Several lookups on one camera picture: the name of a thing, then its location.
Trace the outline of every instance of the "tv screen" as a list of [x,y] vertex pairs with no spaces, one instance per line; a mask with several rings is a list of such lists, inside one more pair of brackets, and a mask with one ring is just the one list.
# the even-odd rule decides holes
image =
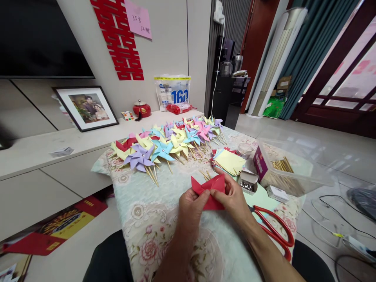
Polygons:
[[94,78],[56,0],[0,0],[0,78]]

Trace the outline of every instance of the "air conditioner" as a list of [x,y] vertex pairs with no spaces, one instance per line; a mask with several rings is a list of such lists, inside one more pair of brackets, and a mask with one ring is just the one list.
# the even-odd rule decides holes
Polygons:
[[306,8],[292,8],[279,19],[247,116],[262,118],[306,15]]

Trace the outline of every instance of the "power outlet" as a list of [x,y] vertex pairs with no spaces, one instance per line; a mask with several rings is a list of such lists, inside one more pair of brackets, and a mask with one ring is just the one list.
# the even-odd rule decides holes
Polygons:
[[219,0],[217,0],[215,3],[215,11],[214,11],[213,20],[219,24],[224,23],[223,5],[222,5],[222,2]]

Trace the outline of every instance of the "dark pants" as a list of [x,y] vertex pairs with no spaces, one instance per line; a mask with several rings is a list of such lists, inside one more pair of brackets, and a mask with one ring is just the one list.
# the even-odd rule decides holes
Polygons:
[[[297,240],[295,241],[292,265],[307,282],[334,282],[332,273],[320,256]],[[133,281],[121,230],[112,234],[94,250],[83,282],[97,281]]]

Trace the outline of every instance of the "scissors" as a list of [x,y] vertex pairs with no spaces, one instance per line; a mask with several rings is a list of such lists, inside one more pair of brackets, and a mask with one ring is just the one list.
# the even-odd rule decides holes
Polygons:
[[[253,206],[253,207],[248,206],[248,208],[251,212],[254,212],[255,214],[257,214],[261,218],[261,220],[264,222],[264,224],[269,228],[269,229],[267,229],[265,226],[260,224],[261,228],[266,232],[266,234],[268,234],[271,238],[273,238],[276,242],[278,242],[278,244],[280,244],[282,246],[282,248],[285,251],[285,258],[288,261],[290,261],[291,260],[291,252],[289,250],[289,247],[292,247],[295,242],[294,242],[293,234],[291,233],[291,231],[288,228],[288,226],[286,225],[286,223],[279,216],[277,216],[275,213],[273,213],[272,211],[269,211],[267,209],[261,208],[259,206]],[[286,231],[287,236],[289,238],[288,241],[286,241],[281,236],[281,234],[278,233],[277,230],[274,229],[274,227],[269,223],[269,221],[267,221],[265,219],[265,217],[261,214],[261,212],[267,213],[268,215],[274,217],[282,225],[282,227]]]

